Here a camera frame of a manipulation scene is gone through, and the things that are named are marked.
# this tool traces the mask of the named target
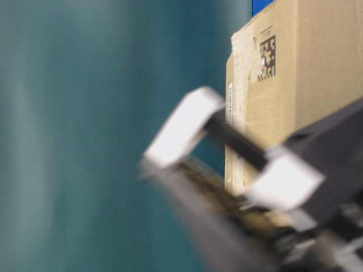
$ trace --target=blue surface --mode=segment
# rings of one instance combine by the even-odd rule
[[[224,93],[251,4],[0,1],[0,271],[206,271],[138,162],[186,92]]]
[[[263,10],[268,4],[272,3],[273,0],[253,0],[252,2],[252,12],[253,16]]]

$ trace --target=white label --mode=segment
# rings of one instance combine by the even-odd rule
[[[228,86],[228,108],[227,108],[227,124],[232,125],[232,94],[233,83]]]

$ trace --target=cardboard box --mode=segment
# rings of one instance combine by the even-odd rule
[[[363,96],[363,1],[275,0],[231,40],[226,117],[265,148]],[[254,176],[227,148],[226,188]]]

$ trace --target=teal background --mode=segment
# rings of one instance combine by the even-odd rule
[[[137,163],[182,96],[221,94],[251,1],[0,3],[0,271],[203,271]],[[195,154],[223,173],[223,152]]]

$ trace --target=qr code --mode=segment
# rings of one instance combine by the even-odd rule
[[[275,35],[260,43],[263,68],[258,76],[259,81],[276,75],[276,38]]]

